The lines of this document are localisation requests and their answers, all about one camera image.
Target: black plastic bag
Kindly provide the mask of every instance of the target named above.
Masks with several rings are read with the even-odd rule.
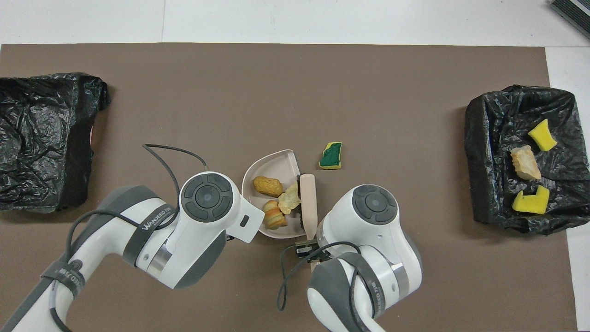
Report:
[[[558,142],[547,152],[528,135],[544,119]],[[481,95],[467,107],[464,144],[475,221],[549,235],[590,220],[590,172],[573,94],[514,85]],[[524,145],[535,155],[539,181],[516,175],[510,150]],[[538,185],[550,192],[546,213],[514,211],[516,194],[535,194]]]
[[[51,212],[86,201],[90,130],[110,103],[84,73],[0,79],[0,210]]]

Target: brown table surface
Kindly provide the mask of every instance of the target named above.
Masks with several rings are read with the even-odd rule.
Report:
[[[422,286],[378,319],[388,331],[575,330],[565,232],[549,237],[475,223],[463,152],[464,111],[512,84],[548,86],[542,48],[395,45],[3,45],[0,76],[84,71],[109,84],[97,117],[89,198],[60,213],[0,214],[0,324],[63,252],[70,223],[121,185],[173,203],[173,185],[144,142],[203,156],[241,186],[281,149],[315,174],[320,218],[350,188],[379,184],[424,261]],[[317,167],[342,141],[341,170]],[[162,152],[181,181],[200,172]],[[278,256],[291,240],[228,243],[196,285],[172,291],[108,256],[74,301],[74,331],[323,331],[307,304],[309,269],[283,313]],[[289,256],[287,266],[296,259]]]

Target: velcro strap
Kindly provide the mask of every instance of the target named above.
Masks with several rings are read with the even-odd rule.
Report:
[[[66,286],[74,295],[74,298],[84,288],[86,280],[84,276],[74,269],[70,264],[64,261],[53,262],[42,274],[43,278],[50,278],[59,281]]]
[[[123,260],[133,267],[137,267],[135,262],[139,253],[148,242],[152,233],[166,218],[174,213],[174,208],[170,204],[163,204],[158,207],[149,216],[147,216],[131,235],[131,238],[123,251]]]
[[[381,316],[385,311],[385,293],[383,287],[381,287],[379,278],[377,278],[369,263],[367,263],[363,256],[355,252],[345,252],[337,258],[354,266],[359,271],[360,279],[365,284],[365,288],[371,296],[373,318]]]

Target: white robotic arm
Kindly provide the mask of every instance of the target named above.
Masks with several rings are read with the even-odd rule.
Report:
[[[332,259],[312,273],[309,305],[330,331],[383,331],[374,319],[420,286],[419,253],[401,229],[397,201],[382,187],[346,193],[320,223],[317,241],[360,249],[329,247]]]
[[[190,286],[219,257],[227,235],[250,242],[264,218],[228,177],[216,172],[190,178],[180,191],[179,206],[176,219],[156,230],[173,216],[172,206],[142,185],[112,192],[99,209],[120,213],[135,224],[107,215],[92,217],[73,243],[68,262],[59,260],[42,274],[0,331],[67,331],[58,323],[109,253],[121,255],[170,288]],[[50,307],[60,317],[57,323]]]

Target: white tile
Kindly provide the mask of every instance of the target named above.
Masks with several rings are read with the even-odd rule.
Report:
[[[0,44],[155,43],[165,0],[1,0]]]
[[[590,48],[546,49],[551,86],[576,96],[586,151],[590,151]],[[578,330],[590,330],[590,223],[567,230]]]
[[[166,0],[163,41],[590,45],[546,0]]]

